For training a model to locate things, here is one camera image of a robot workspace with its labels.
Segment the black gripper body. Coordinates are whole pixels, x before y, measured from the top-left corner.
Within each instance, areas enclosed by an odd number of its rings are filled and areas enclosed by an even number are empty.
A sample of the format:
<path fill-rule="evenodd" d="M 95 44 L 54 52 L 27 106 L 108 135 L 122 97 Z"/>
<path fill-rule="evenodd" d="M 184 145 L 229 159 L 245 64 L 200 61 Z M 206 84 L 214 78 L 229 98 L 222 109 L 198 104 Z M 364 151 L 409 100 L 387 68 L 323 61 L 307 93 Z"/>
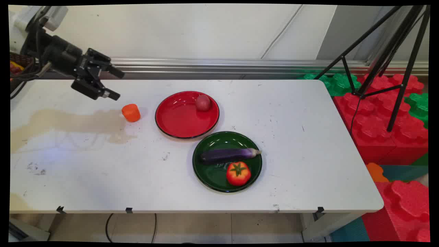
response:
<path fill-rule="evenodd" d="M 98 80 L 102 71 L 111 71 L 111 58 L 93 48 L 86 52 L 59 36 L 42 36 L 42 59 L 62 75 L 73 76 L 77 82 Z"/>

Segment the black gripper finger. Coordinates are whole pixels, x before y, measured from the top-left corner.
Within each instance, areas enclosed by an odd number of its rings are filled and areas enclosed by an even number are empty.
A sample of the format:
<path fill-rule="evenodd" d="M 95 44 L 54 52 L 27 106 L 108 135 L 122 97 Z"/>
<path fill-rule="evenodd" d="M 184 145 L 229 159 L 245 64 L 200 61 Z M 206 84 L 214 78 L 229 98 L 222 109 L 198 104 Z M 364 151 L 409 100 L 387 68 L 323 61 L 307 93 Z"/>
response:
<path fill-rule="evenodd" d="M 119 93 L 105 88 L 100 80 L 76 79 L 71 88 L 93 100 L 103 97 L 117 101 L 120 97 Z"/>
<path fill-rule="evenodd" d="M 106 72 L 110 73 L 115 77 L 118 77 L 119 79 L 122 79 L 125 76 L 125 72 L 113 66 L 113 64 L 109 64 L 108 66 L 106 66 Z"/>

